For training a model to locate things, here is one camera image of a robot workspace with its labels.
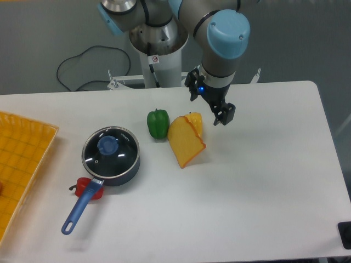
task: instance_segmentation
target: white table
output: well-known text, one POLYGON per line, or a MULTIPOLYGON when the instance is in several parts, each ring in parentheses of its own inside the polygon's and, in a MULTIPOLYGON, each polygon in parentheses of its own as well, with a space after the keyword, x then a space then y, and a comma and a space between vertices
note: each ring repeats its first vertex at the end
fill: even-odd
POLYGON ((312 82, 236 85, 227 126, 186 88, 0 96, 0 110, 60 127, 39 179, 7 236, 4 262, 226 262, 350 255, 337 224, 351 203, 312 82), (207 148, 180 169, 168 142, 155 142, 146 115, 203 116, 207 148), (61 227, 89 177, 86 139, 117 125, 141 147, 129 183, 107 187, 73 233, 61 227))

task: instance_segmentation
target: blue handle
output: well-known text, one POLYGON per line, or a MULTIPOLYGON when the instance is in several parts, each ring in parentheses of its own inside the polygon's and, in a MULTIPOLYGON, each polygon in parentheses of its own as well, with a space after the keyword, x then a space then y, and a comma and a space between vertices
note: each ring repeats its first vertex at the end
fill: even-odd
POLYGON ((90 199, 96 194, 100 188, 103 186, 104 181, 93 179, 85 188, 84 192, 78 199, 77 203, 73 207, 70 215, 68 216, 66 222, 62 226, 61 232, 64 235, 69 235, 75 228, 79 218, 81 217, 84 209, 89 203, 90 199))

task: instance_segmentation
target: yellow tray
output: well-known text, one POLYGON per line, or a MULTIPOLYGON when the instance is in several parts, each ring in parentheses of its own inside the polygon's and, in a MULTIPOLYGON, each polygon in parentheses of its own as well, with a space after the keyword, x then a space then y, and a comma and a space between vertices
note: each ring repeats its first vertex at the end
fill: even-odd
POLYGON ((0 245, 58 129, 0 111, 0 245))

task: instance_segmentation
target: blue lid knob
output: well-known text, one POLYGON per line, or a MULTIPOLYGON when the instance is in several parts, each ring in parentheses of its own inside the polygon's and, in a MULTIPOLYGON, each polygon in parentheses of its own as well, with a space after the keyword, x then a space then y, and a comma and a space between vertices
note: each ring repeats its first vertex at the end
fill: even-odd
POLYGON ((246 50, 250 23, 243 14, 221 10, 212 16, 207 27, 207 39, 212 50, 225 59, 236 59, 246 50))
POLYGON ((113 155, 118 149, 117 139, 113 136, 102 137, 98 142, 98 148, 102 155, 113 155))

